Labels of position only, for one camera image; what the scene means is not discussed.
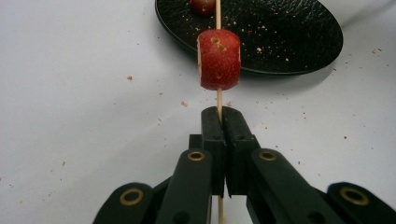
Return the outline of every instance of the food on plate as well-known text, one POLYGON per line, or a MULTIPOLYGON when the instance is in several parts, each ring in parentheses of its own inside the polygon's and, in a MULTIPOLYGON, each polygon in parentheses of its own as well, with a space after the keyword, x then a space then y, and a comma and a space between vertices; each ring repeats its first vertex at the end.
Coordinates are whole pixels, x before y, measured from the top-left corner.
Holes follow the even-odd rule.
POLYGON ((198 35, 198 68, 201 86, 226 91, 239 81, 239 37, 228 30, 206 30, 198 35))
POLYGON ((216 0, 190 0, 191 10, 202 16, 211 16, 215 13, 216 0))

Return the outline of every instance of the white table surface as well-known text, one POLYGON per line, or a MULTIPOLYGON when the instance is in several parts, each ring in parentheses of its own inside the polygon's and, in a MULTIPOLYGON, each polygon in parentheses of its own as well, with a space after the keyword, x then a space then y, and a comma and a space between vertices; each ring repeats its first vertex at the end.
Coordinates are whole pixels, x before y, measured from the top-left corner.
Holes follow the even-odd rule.
MULTIPOLYGON (((313 187, 355 183, 395 209, 396 1, 321 2, 344 32, 336 61, 241 77, 224 104, 313 187)), ((117 187, 156 186, 215 98, 154 1, 1 1, 0 223, 92 223, 117 187)), ((250 223, 244 197, 225 213, 250 223)))

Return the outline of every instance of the red fruit piece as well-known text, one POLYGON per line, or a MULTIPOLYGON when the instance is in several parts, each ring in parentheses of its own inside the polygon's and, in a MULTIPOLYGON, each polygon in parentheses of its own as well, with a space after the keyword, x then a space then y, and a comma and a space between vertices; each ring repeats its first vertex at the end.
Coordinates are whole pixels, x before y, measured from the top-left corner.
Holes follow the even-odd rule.
POLYGON ((198 68, 201 86, 226 91, 239 81, 239 37, 228 30, 206 30, 198 35, 198 68))
POLYGON ((193 12, 203 16, 211 16, 215 13, 216 0, 190 0, 193 12))

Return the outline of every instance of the black plate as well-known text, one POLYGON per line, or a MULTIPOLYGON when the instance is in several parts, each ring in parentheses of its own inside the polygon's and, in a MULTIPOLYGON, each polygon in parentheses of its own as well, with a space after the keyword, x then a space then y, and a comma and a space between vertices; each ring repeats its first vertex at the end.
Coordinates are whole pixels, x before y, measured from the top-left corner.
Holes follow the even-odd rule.
MULTIPOLYGON (((190 10, 190 0, 156 0, 158 19, 183 47, 197 53, 197 36, 216 19, 190 10)), ((343 47, 332 13, 316 0, 223 0, 222 27, 241 39, 242 70, 301 75, 330 64, 343 47)))

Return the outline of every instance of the red fruit on plate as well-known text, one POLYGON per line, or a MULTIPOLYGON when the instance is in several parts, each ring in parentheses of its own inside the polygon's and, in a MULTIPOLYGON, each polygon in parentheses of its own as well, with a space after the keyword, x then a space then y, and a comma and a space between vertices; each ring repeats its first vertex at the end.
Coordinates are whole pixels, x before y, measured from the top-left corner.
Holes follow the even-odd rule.
POLYGON ((193 12, 202 16, 211 16, 215 13, 216 0, 190 0, 193 12))
POLYGON ((226 91, 239 81, 241 41, 228 30, 206 30, 198 35, 198 68, 201 86, 226 91))

